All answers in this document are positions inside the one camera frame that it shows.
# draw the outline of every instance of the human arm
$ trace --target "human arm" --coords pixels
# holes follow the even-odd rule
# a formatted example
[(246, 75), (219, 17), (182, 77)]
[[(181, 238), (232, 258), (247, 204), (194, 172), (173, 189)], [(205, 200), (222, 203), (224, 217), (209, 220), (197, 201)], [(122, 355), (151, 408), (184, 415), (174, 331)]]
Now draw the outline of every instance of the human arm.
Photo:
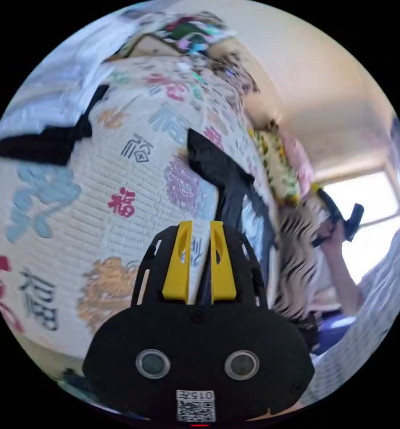
[(329, 220), (326, 220), (320, 225), (317, 234), (321, 237), (327, 237), (327, 240), (321, 245), (321, 249), (328, 263), (341, 308), (349, 316), (357, 315), (363, 304), (363, 295), (350, 276), (343, 259), (343, 221), (337, 222), (334, 227)]

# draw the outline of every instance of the blue fabric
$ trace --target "blue fabric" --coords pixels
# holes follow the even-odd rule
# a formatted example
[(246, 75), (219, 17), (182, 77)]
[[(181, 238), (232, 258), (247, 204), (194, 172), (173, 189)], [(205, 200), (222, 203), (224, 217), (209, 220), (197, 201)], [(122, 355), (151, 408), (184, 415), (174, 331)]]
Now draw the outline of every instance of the blue fabric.
[(340, 311), (324, 314), (323, 322), (319, 327), (319, 348), (314, 350), (314, 354), (319, 356), (325, 353), (333, 345), (337, 344), (345, 335), (353, 318), (347, 317)]

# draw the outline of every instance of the label sticker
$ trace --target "label sticker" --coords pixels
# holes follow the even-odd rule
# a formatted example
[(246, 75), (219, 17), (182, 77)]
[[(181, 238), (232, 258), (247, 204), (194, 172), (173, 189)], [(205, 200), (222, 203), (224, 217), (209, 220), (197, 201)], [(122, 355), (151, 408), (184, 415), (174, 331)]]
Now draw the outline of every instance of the label sticker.
[(176, 390), (177, 420), (210, 423), (216, 421), (213, 390)]

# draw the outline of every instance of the camera lens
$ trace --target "camera lens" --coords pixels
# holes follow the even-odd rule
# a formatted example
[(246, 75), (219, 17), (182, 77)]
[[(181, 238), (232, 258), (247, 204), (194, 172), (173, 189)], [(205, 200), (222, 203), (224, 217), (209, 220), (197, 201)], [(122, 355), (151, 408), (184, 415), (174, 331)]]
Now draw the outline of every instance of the camera lens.
[(137, 356), (136, 367), (141, 375), (149, 379), (160, 379), (170, 371), (168, 357), (159, 350), (144, 350)]
[(231, 354), (225, 362), (225, 372), (234, 380), (247, 380), (257, 373), (258, 368), (258, 357), (247, 350)]

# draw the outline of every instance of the screw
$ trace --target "screw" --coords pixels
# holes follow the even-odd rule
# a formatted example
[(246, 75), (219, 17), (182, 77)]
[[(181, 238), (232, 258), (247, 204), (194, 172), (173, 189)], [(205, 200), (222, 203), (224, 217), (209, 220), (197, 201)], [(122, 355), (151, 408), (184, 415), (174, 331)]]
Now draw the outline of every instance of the screw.
[(194, 323), (203, 323), (206, 320), (206, 316), (204, 316), (204, 313), (202, 311), (194, 311), (191, 315), (191, 320)]

